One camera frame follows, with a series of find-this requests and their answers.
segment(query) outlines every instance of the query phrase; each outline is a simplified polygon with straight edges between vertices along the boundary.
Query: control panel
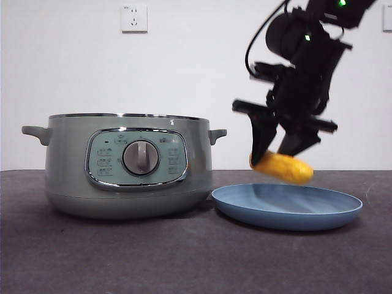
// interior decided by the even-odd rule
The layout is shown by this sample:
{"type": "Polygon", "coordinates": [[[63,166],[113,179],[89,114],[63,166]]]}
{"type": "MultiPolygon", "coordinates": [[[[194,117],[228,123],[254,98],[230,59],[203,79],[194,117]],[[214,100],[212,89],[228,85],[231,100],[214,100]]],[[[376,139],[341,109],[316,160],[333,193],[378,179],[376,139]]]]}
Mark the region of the control panel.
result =
{"type": "Polygon", "coordinates": [[[186,144],[172,130],[100,130],[90,138],[85,170],[103,189],[172,183],[186,176],[186,144]]]}

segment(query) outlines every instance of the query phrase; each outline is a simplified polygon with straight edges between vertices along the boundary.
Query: pot base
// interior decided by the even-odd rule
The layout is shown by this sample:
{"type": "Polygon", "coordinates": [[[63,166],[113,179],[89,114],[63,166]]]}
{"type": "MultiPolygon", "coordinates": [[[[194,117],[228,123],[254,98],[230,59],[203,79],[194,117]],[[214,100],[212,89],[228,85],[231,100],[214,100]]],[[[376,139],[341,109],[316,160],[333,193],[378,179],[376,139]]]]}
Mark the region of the pot base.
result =
{"type": "Polygon", "coordinates": [[[206,191],[193,191],[154,197],[99,199],[47,193],[56,209],[91,219],[139,219],[179,213],[193,208],[208,195],[206,191]]]}

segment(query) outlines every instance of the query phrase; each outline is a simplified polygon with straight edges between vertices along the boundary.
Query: white wall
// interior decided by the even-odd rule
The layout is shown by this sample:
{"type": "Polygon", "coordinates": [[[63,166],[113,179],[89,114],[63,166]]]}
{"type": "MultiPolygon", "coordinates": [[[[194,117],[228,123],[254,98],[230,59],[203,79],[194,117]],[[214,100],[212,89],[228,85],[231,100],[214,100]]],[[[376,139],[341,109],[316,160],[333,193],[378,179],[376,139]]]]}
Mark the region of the white wall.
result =
{"type": "MultiPolygon", "coordinates": [[[[44,168],[45,147],[21,126],[54,113],[131,112],[199,116],[228,137],[214,168],[249,168],[251,125],[233,113],[240,97],[265,102],[271,85],[250,81],[248,42],[277,5],[264,0],[144,0],[148,34],[121,34],[119,0],[2,0],[2,170],[44,168]]],[[[292,1],[304,4],[306,1],[292,1]]],[[[382,3],[365,15],[337,68],[323,117],[339,124],[300,158],[316,169],[392,169],[392,34],[382,3]]],[[[251,60],[281,62],[263,37],[251,60]]],[[[282,129],[273,143],[276,149],[282,129]]]]}

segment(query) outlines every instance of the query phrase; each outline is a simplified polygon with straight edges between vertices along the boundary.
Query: pot handle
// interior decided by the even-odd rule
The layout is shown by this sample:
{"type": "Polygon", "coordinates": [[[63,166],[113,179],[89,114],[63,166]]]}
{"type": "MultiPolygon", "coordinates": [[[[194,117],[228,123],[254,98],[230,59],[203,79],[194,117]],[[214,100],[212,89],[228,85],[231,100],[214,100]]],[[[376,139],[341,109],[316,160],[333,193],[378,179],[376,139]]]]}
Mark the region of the pot handle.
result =
{"type": "Polygon", "coordinates": [[[209,130],[208,131],[208,138],[209,142],[212,145],[215,145],[215,142],[218,138],[224,137],[227,135],[227,130],[219,129],[219,130],[209,130]]]}
{"type": "Polygon", "coordinates": [[[23,126],[22,133],[25,135],[37,137],[44,146],[49,145],[51,129],[47,127],[23,126]]]}

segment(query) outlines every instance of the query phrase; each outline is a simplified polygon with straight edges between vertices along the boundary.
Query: dark tabletop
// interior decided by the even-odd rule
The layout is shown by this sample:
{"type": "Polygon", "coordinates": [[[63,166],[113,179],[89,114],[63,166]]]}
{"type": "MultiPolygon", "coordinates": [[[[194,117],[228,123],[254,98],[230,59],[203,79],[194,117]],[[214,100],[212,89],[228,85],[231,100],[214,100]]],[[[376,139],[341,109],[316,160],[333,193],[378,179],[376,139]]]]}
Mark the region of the dark tabletop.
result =
{"type": "MultiPolygon", "coordinates": [[[[214,171],[214,187],[275,183],[214,171]]],[[[318,171],[310,186],[363,201],[324,232],[231,220],[208,198],[145,220],[80,219],[48,204],[41,170],[1,173],[1,293],[392,293],[392,171],[318,171]]]]}

